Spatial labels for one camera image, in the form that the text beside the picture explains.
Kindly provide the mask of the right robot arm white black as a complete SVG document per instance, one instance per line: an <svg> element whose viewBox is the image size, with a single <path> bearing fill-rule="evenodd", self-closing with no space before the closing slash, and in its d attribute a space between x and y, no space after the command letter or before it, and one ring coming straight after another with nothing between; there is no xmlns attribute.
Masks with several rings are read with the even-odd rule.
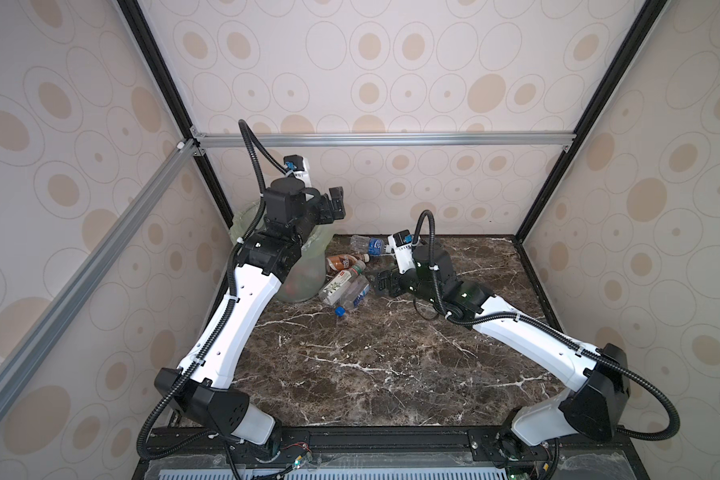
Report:
<svg viewBox="0 0 720 480"><path fill-rule="evenodd" d="M450 255L437 245L405 241L383 250L394 255L396 265L378 275L379 291L411 294L450 323L504 343L563 383L558 395L509 415L499 437L506 450L573 434L601 442L615 436L629 382L603 365L593 345L525 315L479 282L460 279Z"/></svg>

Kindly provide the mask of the Pocari Sweat clear bottle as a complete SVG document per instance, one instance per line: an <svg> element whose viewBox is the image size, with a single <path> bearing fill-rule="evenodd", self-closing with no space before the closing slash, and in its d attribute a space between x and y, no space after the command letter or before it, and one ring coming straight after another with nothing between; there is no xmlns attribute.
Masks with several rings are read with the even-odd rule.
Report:
<svg viewBox="0 0 720 480"><path fill-rule="evenodd" d="M366 254L370 257L389 255L392 247L388 240L380 237L352 235L350 238L351 250L355 253Z"/></svg>

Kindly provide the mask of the white floral label bottle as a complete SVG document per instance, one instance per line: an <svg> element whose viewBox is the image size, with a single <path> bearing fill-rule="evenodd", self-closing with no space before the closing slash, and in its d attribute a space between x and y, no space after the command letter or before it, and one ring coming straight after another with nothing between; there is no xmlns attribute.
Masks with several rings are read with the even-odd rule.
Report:
<svg viewBox="0 0 720 480"><path fill-rule="evenodd" d="M340 271L319 291L319 300L328 306L335 305L349 288L350 283L361 275L364 270L364 266L357 264L349 269Z"/></svg>

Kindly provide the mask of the diagonal aluminium rail left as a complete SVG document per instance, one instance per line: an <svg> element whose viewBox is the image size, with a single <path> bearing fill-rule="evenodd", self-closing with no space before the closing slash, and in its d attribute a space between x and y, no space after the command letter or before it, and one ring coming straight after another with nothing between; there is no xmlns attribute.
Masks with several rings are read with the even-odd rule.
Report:
<svg viewBox="0 0 720 480"><path fill-rule="evenodd" d="M197 152L198 145L197 140L186 139L180 148L174 149L64 288L50 302L35 325L1 364L0 422L151 214L180 170Z"/></svg>

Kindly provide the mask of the clear bottle blue cap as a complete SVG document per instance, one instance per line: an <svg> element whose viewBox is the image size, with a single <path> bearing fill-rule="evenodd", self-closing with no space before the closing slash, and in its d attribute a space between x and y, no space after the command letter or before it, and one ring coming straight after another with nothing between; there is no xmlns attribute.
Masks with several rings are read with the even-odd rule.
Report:
<svg viewBox="0 0 720 480"><path fill-rule="evenodd" d="M355 310L367 296L370 287L368 279L363 275L352 280L336 303L335 314L343 317L348 312Z"/></svg>

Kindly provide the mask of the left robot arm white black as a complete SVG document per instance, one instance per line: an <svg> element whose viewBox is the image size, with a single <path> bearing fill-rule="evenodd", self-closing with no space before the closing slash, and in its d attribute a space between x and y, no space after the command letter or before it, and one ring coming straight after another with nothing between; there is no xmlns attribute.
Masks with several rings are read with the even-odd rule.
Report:
<svg viewBox="0 0 720 480"><path fill-rule="evenodd" d="M176 368L163 368L155 379L162 398L137 441L145 446L166 408L218 433L270 451L279 447L278 421L233 387L242 351L265 307L302 256L312 231L346 216L344 190L328 193L295 177L272 182L228 262L228 290L195 346Z"/></svg>

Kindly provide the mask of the green mesh bin with liner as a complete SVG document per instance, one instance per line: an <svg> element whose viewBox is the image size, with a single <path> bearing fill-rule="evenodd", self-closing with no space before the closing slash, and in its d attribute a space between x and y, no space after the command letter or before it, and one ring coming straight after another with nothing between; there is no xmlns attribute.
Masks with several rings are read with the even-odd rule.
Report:
<svg viewBox="0 0 720 480"><path fill-rule="evenodd" d="M257 202L245 205L235 213L229 236L232 241L241 237L255 217ZM335 234L333 225L319 225L312 231L302 255L290 270L275 299L284 303L300 303L315 297L326 277L326 250Z"/></svg>

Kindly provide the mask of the horizontal aluminium rail back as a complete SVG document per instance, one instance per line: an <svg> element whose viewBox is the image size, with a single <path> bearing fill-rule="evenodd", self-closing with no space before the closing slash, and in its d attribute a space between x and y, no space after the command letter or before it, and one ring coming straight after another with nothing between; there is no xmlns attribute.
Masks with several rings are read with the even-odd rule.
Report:
<svg viewBox="0 0 720 480"><path fill-rule="evenodd" d="M267 148L446 147L446 146L570 146L568 131L292 133L261 134Z"/></svg>

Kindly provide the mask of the brown Nescafe bottle near bin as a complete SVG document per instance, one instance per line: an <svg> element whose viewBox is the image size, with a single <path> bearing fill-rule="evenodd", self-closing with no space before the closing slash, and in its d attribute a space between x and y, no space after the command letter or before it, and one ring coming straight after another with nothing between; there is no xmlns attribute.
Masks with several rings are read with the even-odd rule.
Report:
<svg viewBox="0 0 720 480"><path fill-rule="evenodd" d="M337 254L326 258L326 272L329 274L346 270L359 262L367 263L370 260L368 254Z"/></svg>

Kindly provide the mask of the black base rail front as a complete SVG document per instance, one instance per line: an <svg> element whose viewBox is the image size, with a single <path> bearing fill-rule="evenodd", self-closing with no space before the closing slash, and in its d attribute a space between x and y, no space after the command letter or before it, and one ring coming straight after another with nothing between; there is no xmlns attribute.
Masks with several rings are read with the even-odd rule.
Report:
<svg viewBox="0 0 720 480"><path fill-rule="evenodd" d="M632 442L596 442L580 435L523 450L508 460L488 426L289 427L282 449L264 460L240 440L224 441L198 428L160 428L148 441L162 453L138 463L135 479L645 479Z"/></svg>

